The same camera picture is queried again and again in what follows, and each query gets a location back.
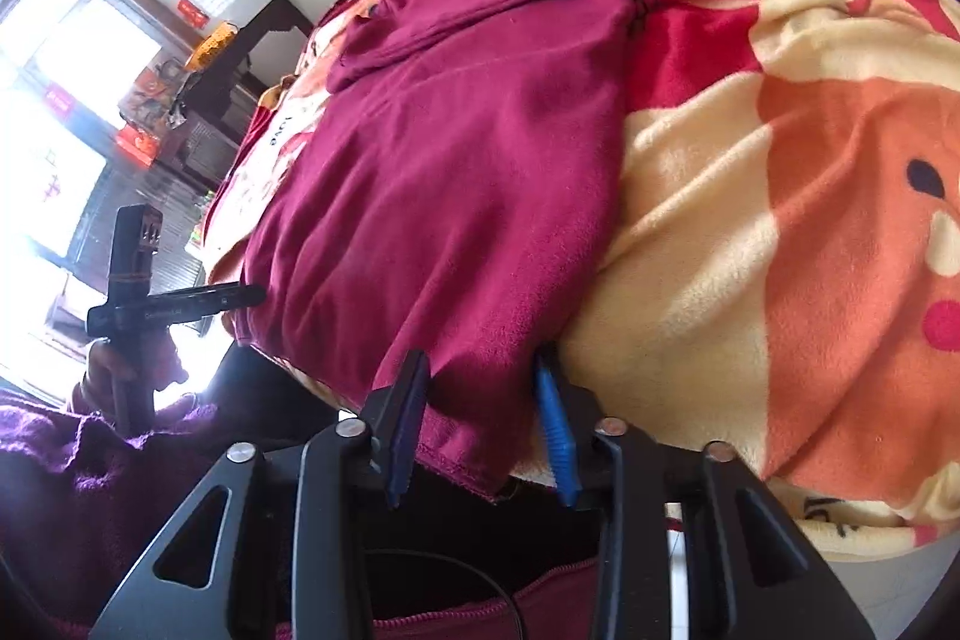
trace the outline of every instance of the blanket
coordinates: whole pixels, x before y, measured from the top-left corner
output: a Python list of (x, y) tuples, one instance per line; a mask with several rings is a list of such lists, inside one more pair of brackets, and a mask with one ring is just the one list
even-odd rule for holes
[[(270, 128), (307, 105), (305, 133), (323, 122), (329, 64), (375, 3), (315, 34)], [(960, 7), (642, 4), (616, 234), (560, 335), (571, 380), (660, 441), (736, 445), (829, 557), (947, 533), (960, 517)], [(218, 265), (251, 233), (229, 204), (256, 225), (286, 153), (244, 173), (253, 199), (224, 186), (208, 218), (215, 280), (239, 274)], [(304, 381), (337, 394), (333, 379)], [(515, 474), (549, 482), (532, 439)]]

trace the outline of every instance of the hand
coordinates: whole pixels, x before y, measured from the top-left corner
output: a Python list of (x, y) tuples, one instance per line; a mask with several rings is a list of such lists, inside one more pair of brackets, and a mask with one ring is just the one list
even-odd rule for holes
[(102, 413), (113, 413), (113, 380), (127, 383), (148, 383), (157, 391), (173, 383), (183, 383), (187, 373), (176, 355), (176, 345), (168, 330), (147, 332), (141, 335), (140, 349), (143, 354), (143, 374), (138, 377), (120, 352), (109, 340), (98, 339), (90, 345), (86, 357), (86, 378), (83, 396)]

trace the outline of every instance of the window pane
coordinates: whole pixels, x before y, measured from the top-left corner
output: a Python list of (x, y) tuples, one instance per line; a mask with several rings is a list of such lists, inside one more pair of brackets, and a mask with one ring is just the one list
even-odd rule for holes
[(20, 0), (0, 23), (0, 49), (23, 66), (79, 0)]
[(0, 102), (2, 230), (65, 256), (106, 161), (32, 95), (4, 92)]
[(37, 66), (114, 128), (117, 102), (160, 45), (105, 0), (90, 0), (64, 20), (37, 52)]

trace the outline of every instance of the silver screw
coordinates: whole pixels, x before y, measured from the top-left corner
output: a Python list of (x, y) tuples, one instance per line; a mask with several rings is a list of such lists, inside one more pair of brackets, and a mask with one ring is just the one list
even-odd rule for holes
[(366, 432), (367, 424), (359, 418), (347, 418), (337, 424), (337, 434), (340, 437), (360, 437), (360, 434)]
[(243, 464), (256, 456), (256, 445), (253, 442), (234, 442), (227, 450), (227, 458), (234, 464)]
[(736, 448), (728, 442), (723, 442), (722, 439), (716, 439), (707, 445), (707, 458), (723, 463), (733, 461), (736, 458)]
[(627, 422), (622, 418), (602, 418), (597, 421), (593, 430), (597, 434), (606, 434), (607, 437), (622, 437), (623, 434), (627, 434), (629, 428)]

